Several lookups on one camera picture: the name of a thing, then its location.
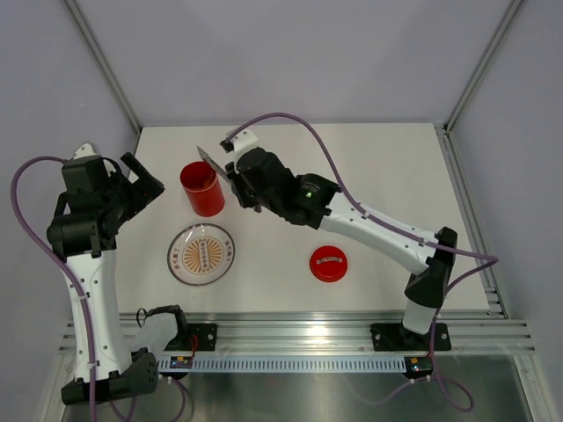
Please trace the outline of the aluminium right side rail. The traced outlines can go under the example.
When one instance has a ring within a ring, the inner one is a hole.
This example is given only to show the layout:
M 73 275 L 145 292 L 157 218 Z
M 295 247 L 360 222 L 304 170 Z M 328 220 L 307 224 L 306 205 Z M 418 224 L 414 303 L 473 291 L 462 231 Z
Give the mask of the aluminium right side rail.
M 486 239 L 483 235 L 483 230 L 479 225 L 475 207 L 472 201 L 472 196 L 467 183 L 467 177 L 461 164 L 460 157 L 455 149 L 452 136 L 446 131 L 443 124 L 434 124 L 437 140 L 442 150 L 442 155 L 450 181 L 452 183 L 457 204 L 460 208 L 464 226 L 469 238 L 471 248 L 478 253 L 490 255 L 487 248 Z M 485 264 L 486 261 L 479 261 L 479 264 Z M 507 309 L 505 297 L 499 286 L 498 277 L 496 274 L 495 264 L 490 265 L 479 272 L 479 277 L 483 283 L 487 295 L 493 298 L 489 299 L 488 314 L 494 318 L 510 319 L 511 316 Z

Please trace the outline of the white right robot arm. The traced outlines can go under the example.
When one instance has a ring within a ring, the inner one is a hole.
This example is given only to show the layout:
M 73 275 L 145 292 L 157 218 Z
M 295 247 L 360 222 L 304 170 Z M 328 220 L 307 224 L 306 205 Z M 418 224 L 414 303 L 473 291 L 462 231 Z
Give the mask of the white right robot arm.
M 198 215 L 218 212 L 224 179 L 243 208 L 267 209 L 293 225 L 335 233 L 384 254 L 410 273 L 406 310 L 398 328 L 401 342 L 419 348 L 433 340 L 435 316 L 455 263 L 455 230 L 444 227 L 432 233 L 408 228 L 349 199 L 342 184 L 313 173 L 294 175 L 277 155 L 261 147 L 236 153 L 224 168 L 203 149 L 198 152 L 200 160 L 179 174 Z

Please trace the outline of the white plate with red print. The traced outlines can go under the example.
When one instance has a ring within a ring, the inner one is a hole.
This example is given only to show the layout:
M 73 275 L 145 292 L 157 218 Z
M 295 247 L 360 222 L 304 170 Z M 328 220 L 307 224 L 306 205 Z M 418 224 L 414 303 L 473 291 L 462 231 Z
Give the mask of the white plate with red print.
M 232 267 L 236 245 L 231 234 L 212 223 L 197 223 L 178 233 L 167 252 L 167 265 L 179 282 L 193 287 L 220 280 Z

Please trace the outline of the red round lid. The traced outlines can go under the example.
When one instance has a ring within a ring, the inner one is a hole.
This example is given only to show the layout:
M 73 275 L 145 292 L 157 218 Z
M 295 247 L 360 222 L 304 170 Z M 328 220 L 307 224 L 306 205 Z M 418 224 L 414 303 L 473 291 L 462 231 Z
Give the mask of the red round lid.
M 317 280 L 334 283 L 347 274 L 347 256 L 343 250 L 336 246 L 323 245 L 311 254 L 309 267 Z

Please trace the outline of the aluminium left frame post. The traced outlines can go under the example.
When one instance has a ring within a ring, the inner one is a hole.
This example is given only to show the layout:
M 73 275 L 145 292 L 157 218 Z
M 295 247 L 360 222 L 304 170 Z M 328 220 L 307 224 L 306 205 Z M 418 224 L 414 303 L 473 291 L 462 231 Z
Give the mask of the aluminium left frame post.
M 123 90 L 118 77 L 115 75 L 111 63 L 107 59 L 104 49 L 80 2 L 77 0 L 62 0 L 61 4 L 69 13 L 69 19 L 75 25 L 81 40 L 85 44 L 91 58 L 94 60 L 122 114 L 133 130 L 136 139 L 139 139 L 142 134 L 143 124 L 137 117 L 126 92 Z

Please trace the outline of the stainless steel tongs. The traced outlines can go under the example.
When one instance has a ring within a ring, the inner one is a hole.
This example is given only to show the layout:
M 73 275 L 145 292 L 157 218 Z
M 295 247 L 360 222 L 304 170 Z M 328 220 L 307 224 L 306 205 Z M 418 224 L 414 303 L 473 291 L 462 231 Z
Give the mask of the stainless steel tongs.
M 197 147 L 197 151 L 200 158 L 209 164 L 212 169 L 228 183 L 241 208 L 250 208 L 256 213 L 261 212 L 261 205 L 257 201 L 255 194 L 242 176 L 236 172 L 233 162 L 221 166 L 201 147 Z

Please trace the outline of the red cylindrical lunch container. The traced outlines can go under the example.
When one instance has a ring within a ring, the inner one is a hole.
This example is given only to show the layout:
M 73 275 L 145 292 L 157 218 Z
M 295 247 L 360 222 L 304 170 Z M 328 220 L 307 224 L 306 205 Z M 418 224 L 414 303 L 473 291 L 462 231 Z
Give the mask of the red cylindrical lunch container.
M 214 172 L 216 174 L 215 183 L 207 190 L 196 192 L 194 180 L 199 175 L 206 175 Z M 186 193 L 193 211 L 202 217 L 218 215 L 225 206 L 225 198 L 219 182 L 218 174 L 212 167 L 204 161 L 197 161 L 187 164 L 179 174 L 179 182 Z

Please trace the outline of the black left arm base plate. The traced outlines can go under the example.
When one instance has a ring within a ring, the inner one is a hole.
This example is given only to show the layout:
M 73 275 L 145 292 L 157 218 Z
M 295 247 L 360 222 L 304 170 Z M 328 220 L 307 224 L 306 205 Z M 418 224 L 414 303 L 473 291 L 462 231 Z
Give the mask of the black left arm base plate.
M 186 332 L 180 333 L 165 348 L 166 352 L 214 352 L 217 341 L 217 324 L 188 324 Z

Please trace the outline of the aluminium rail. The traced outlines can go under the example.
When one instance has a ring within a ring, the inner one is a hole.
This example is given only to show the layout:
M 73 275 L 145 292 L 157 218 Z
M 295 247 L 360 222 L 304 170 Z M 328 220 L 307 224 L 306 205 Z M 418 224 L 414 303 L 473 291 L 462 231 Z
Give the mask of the aluminium rail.
M 374 352 L 370 326 L 394 323 L 397 313 L 202 314 L 193 324 L 216 324 L 217 355 L 367 355 Z M 444 313 L 450 354 L 534 354 L 523 320 Z
M 490 255 L 487 248 L 486 239 L 483 235 L 483 230 L 479 225 L 475 207 L 472 201 L 472 196 L 467 183 L 467 177 L 461 164 L 460 157 L 455 149 L 452 136 L 446 131 L 443 124 L 434 124 L 437 140 L 442 150 L 442 155 L 450 181 L 452 183 L 457 204 L 460 208 L 464 226 L 469 238 L 471 248 L 478 253 Z M 479 261 L 479 264 L 485 264 L 486 261 Z M 507 309 L 505 297 L 499 286 L 498 277 L 496 274 L 495 264 L 490 265 L 479 272 L 479 277 L 483 283 L 487 295 L 493 298 L 489 299 L 488 314 L 494 318 L 510 319 L 511 316 Z

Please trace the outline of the aluminium front rail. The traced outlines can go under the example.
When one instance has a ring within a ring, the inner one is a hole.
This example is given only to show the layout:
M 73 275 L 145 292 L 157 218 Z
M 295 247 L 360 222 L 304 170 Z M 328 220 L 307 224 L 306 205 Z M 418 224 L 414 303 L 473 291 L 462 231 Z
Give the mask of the aluminium front rail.
M 394 323 L 397 313 L 202 314 L 193 324 L 216 324 L 217 355 L 367 355 L 374 352 L 370 326 Z M 444 313 L 450 354 L 534 354 L 523 320 Z

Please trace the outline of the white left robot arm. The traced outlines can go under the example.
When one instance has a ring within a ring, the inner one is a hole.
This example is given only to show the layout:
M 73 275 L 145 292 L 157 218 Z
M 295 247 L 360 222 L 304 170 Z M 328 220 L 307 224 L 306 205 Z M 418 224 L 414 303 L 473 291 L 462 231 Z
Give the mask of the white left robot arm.
M 150 394 L 157 387 L 157 358 L 190 339 L 178 305 L 148 311 L 131 343 L 122 334 L 115 274 L 121 226 L 160 196 L 164 185 L 130 153 L 121 157 L 137 179 L 100 155 L 62 166 L 65 190 L 47 229 L 49 252 L 62 267 L 75 325 L 77 363 L 61 391 L 66 405 L 102 404 Z

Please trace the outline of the orange fried chicken wing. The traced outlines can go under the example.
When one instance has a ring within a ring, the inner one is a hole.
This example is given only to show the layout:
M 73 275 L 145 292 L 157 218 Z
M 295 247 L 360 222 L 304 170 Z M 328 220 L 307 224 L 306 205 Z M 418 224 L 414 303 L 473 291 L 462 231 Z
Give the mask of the orange fried chicken wing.
M 216 181 L 216 174 L 214 172 L 207 173 L 206 175 L 199 175 L 194 180 L 193 189 L 196 192 L 201 192 L 209 189 Z

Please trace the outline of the aluminium frame post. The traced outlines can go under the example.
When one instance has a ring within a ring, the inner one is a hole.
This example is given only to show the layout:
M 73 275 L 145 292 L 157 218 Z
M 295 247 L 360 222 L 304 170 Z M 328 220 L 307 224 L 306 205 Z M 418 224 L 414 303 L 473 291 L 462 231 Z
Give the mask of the aluminium frame post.
M 104 49 L 80 2 L 77 0 L 62 0 L 61 4 L 69 13 L 69 19 L 75 25 L 81 40 L 85 44 L 91 58 L 94 60 L 122 114 L 133 130 L 136 139 L 139 139 L 142 134 L 143 124 L 137 117 L 126 92 L 123 90 L 118 77 L 115 75 L 111 63 L 107 59 Z
M 511 0 L 508 2 L 505 11 L 502 13 L 501 18 L 486 43 L 484 50 L 480 54 L 469 79 L 465 83 L 464 88 L 449 114 L 448 119 L 443 124 L 443 130 L 446 135 L 452 134 L 453 129 L 479 88 L 479 85 L 485 77 L 495 56 L 499 53 L 501 45 L 507 38 L 511 27 L 526 4 L 527 1 L 525 0 Z

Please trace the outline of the aluminium right frame post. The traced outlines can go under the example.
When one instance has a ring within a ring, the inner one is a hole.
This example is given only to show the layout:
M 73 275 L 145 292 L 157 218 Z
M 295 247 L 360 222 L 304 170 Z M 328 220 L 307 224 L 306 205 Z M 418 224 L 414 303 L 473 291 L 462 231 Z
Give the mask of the aluminium right frame post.
M 479 85 L 485 77 L 495 56 L 499 53 L 501 45 L 507 38 L 511 27 L 526 4 L 527 1 L 525 0 L 511 0 L 508 2 L 505 11 L 502 13 L 501 18 L 486 43 L 484 50 L 480 54 L 469 79 L 465 83 L 464 88 L 449 114 L 448 119 L 443 124 L 443 130 L 446 135 L 452 134 L 453 129 L 479 88 Z

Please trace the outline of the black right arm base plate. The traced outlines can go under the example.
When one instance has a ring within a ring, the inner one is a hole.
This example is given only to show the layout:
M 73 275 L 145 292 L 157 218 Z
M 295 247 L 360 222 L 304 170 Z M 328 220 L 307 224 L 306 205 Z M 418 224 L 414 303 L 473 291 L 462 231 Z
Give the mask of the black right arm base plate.
M 430 332 L 417 334 L 405 329 L 402 323 L 380 323 L 369 327 L 375 352 L 429 352 Z M 448 352 L 452 349 L 448 326 L 437 323 L 434 350 Z

